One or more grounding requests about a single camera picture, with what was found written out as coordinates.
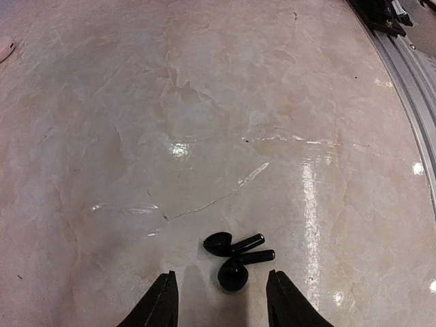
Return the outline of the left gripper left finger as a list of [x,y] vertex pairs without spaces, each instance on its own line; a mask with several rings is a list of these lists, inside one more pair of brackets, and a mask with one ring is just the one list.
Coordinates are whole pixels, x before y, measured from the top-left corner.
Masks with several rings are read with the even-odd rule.
[[178,285],[173,270],[162,273],[117,327],[177,327]]

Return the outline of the pink earbud charging case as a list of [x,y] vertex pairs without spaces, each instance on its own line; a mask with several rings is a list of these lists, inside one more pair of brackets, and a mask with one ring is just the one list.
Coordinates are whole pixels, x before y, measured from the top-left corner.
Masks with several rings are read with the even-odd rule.
[[0,62],[5,61],[15,50],[16,43],[12,37],[2,37],[0,40]]

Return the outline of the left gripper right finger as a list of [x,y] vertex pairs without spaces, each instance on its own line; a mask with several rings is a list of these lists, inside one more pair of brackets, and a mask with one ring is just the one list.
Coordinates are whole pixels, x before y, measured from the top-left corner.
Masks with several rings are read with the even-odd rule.
[[269,272],[266,298],[269,326],[333,327],[281,270]]

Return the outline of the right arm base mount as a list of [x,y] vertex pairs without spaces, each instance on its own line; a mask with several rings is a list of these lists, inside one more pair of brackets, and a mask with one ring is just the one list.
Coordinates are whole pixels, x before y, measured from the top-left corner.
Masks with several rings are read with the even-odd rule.
[[408,12],[397,0],[349,0],[348,3],[372,31],[405,37],[402,26],[414,25]]

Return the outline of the black earbud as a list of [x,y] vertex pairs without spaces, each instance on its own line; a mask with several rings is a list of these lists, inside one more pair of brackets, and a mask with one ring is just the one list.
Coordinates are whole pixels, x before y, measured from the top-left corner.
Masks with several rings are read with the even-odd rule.
[[244,288],[249,273],[246,265],[269,262],[275,259],[275,251],[267,249],[243,253],[226,260],[217,273],[220,286],[227,292],[237,292]]
[[217,257],[230,258],[252,250],[264,243],[265,238],[262,234],[256,234],[233,243],[232,235],[229,232],[218,232],[204,240],[203,248]]

